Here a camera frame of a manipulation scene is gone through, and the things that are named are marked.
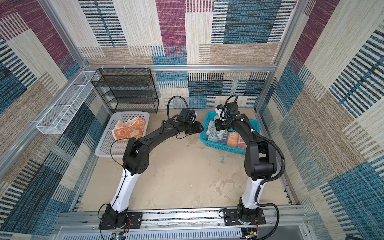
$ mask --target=blue plastic basket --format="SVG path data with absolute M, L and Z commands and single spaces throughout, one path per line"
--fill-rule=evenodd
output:
M 208 135 L 207 135 L 206 131 L 208 129 L 209 121 L 214 121 L 216 115 L 217 115 L 216 112 L 209 112 L 207 114 L 207 116 L 205 117 L 205 120 L 204 120 L 204 123 L 203 123 L 203 127 L 204 127 L 205 130 L 201 132 L 201 135 L 200 135 L 201 141 L 203 141 L 207 147 L 213 147 L 213 148 L 225 150 L 225 151 L 228 151 L 228 152 L 234 152 L 234 153 L 237 153 L 237 154 L 245 155 L 245 150 L 244 149 L 240 149 L 240 148 L 231 147 L 231 146 L 223 145 L 223 144 L 220 144 L 220 143 L 215 143 L 215 142 L 208 141 Z M 254 129 L 256 129 L 256 131 L 258 133 L 260 133 L 260 124 L 259 124 L 259 122 L 256 121 L 256 120 L 253 120 L 253 119 L 249 119 L 249 121 L 251 122 L 251 124 L 254 127 Z

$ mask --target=white wire mesh basket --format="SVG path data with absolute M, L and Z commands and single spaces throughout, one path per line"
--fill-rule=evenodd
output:
M 118 112 L 114 113 L 109 119 L 103 135 L 97 145 L 95 154 L 98 157 L 111 157 L 111 144 L 115 141 L 112 136 L 112 130 L 114 129 L 118 120 L 126 122 L 129 119 L 139 116 L 146 121 L 143 136 L 146 135 L 149 113 L 147 112 Z M 117 141 L 112 146 L 112 154 L 114 158 L 122 158 L 127 147 L 128 141 Z
M 36 128 L 43 134 L 63 134 L 93 85 L 91 78 L 99 78 L 93 71 L 83 71 L 71 83 L 62 96 L 43 116 Z

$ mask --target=concrete floor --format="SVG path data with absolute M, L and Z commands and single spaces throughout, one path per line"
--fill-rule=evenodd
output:
M 170 115 L 179 112 L 171 111 Z M 203 123 L 209 111 L 196 112 L 197 120 Z M 254 118 L 252 109 L 242 109 L 240 112 Z M 165 111 L 151 114 L 147 134 L 159 128 L 161 120 L 166 118 Z M 97 211 L 103 203 L 109 203 L 118 187 L 121 171 L 121 166 L 111 158 L 99 157 L 79 211 Z M 200 140 L 200 134 L 183 139 L 172 137 L 150 153 L 149 167 L 135 185 L 129 208 L 236 206 L 246 183 L 243 155 L 206 147 Z M 267 183 L 261 202 L 288 204 L 279 180 Z

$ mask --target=orange towel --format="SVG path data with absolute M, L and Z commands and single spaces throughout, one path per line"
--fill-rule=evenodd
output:
M 125 122 L 124 127 L 119 127 L 112 130 L 112 135 L 115 140 L 123 139 L 123 138 L 141 138 L 144 134 L 145 128 L 145 120 L 139 117 L 135 117 L 134 119 Z

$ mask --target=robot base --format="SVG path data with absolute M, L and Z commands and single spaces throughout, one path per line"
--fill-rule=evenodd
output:
M 137 229 L 141 226 L 142 212 L 121 212 L 117 213 L 114 211 L 110 204 L 107 205 L 106 213 L 101 217 L 99 224 L 100 230 L 111 230 L 111 229 L 128 229 L 129 220 L 131 220 L 130 229 Z
M 253 225 L 257 223 L 259 225 L 266 224 L 264 212 L 261 208 L 256 209 L 243 209 L 243 215 L 239 218 L 237 209 L 224 209 L 224 223 L 226 226 L 233 225 Z

